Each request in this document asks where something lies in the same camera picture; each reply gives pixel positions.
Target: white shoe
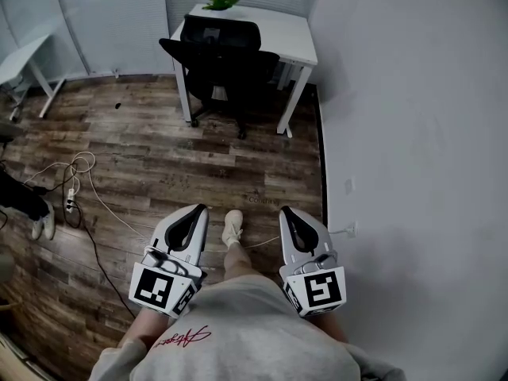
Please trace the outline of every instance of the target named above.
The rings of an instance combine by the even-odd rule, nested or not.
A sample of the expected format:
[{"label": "white shoe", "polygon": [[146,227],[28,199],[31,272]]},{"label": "white shoe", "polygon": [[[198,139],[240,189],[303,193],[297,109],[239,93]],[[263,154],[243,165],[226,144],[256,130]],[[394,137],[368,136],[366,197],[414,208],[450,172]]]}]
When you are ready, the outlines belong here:
[{"label": "white shoe", "polygon": [[33,223],[32,238],[34,240],[38,240],[41,233],[42,233],[42,218]]},{"label": "white shoe", "polygon": [[239,210],[230,210],[224,217],[224,231],[222,232],[222,241],[231,247],[232,243],[240,243],[240,236],[243,232],[241,224],[244,221],[244,215]]},{"label": "white shoe", "polygon": [[46,202],[46,204],[48,205],[49,213],[42,218],[42,222],[44,223],[44,236],[48,240],[53,240],[55,236],[55,210],[51,203]]}]

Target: power strip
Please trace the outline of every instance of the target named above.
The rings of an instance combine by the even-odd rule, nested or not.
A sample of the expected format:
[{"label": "power strip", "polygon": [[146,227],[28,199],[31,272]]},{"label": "power strip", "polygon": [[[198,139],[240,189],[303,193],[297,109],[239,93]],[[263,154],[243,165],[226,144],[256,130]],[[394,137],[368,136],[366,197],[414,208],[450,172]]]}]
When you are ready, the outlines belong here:
[{"label": "power strip", "polygon": [[69,189],[69,192],[67,193],[67,204],[65,206],[65,210],[68,212],[68,213],[72,213],[72,210],[74,210],[74,206],[72,205],[72,203],[74,202],[74,198],[75,198],[75,192],[74,192],[74,189]]}]

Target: green plant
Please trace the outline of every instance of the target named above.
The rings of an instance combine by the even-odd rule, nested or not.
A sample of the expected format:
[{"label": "green plant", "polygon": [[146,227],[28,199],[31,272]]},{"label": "green plant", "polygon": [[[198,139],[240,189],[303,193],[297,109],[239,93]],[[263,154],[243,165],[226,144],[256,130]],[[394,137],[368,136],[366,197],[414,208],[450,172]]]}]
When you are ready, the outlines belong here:
[{"label": "green plant", "polygon": [[204,10],[227,10],[237,4],[240,0],[210,0],[210,2],[203,7]]}]

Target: white table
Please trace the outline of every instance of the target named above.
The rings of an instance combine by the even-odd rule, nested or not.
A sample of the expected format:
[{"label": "white table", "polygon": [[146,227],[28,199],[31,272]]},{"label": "white table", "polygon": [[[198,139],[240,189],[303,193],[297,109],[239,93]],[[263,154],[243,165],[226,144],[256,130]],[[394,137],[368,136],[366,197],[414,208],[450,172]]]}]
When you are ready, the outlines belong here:
[{"label": "white table", "polygon": [[[277,125],[277,133],[291,137],[289,120],[294,108],[300,99],[310,73],[318,64],[316,50],[310,35],[309,25],[304,17],[279,13],[278,11],[256,9],[253,7],[234,6],[225,11],[203,10],[204,4],[194,6],[190,15],[201,17],[226,18],[229,20],[250,21],[257,24],[261,34],[261,51],[274,52],[280,56],[280,60],[286,63],[283,75],[278,85],[283,88],[287,81],[291,65],[297,67],[298,78],[294,84],[291,96],[284,110],[283,116]],[[171,36],[172,40],[180,40],[183,22]],[[183,116],[186,121],[191,121],[191,108],[189,106],[189,94],[185,87],[185,72],[182,64],[175,62],[176,81],[180,99],[182,101]]]},{"label": "white table", "polygon": [[[65,79],[60,80],[56,85],[55,90],[53,90],[49,86],[49,83],[42,74],[42,72],[40,71],[40,68],[33,60],[33,56],[35,55],[35,53],[39,50],[39,48],[48,38],[49,35],[44,35],[40,38],[37,38],[30,44],[27,44],[24,47],[19,48],[18,50],[12,52],[9,56],[7,56],[4,59],[2,64],[0,64],[0,85],[17,78],[21,74],[21,71],[23,71],[23,68],[27,64],[29,65],[33,75],[35,76],[35,79],[37,79],[37,82],[39,82],[40,86],[44,89],[44,92],[46,92],[46,95],[48,96],[48,101],[46,102],[44,108],[40,112],[39,117],[44,117],[44,115],[49,109],[49,106],[53,102],[53,99],[55,98],[56,94],[58,93],[58,91],[65,82]],[[14,112],[10,116],[11,120],[15,118],[16,112],[18,111],[19,105],[21,104],[23,98],[25,97],[25,94],[26,92],[21,97],[18,96],[16,97],[17,107],[16,109],[14,109]]]}]

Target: desk top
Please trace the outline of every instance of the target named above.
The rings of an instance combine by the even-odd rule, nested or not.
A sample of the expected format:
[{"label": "desk top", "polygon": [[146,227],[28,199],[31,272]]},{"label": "desk top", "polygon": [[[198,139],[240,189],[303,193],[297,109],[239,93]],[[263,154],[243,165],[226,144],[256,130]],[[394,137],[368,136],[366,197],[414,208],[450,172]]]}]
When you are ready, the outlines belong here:
[{"label": "desk top", "polygon": [[[304,17],[254,7],[234,6],[224,11],[213,11],[203,10],[203,6],[197,4],[189,14],[254,22],[260,28],[261,51],[274,52],[283,62],[293,60],[311,66],[318,64],[309,25]],[[180,40],[182,28],[183,22],[171,36],[172,40]]]},{"label": "desk top", "polygon": [[37,38],[7,56],[0,65],[0,85],[16,78],[48,37],[49,35],[44,35]]}]

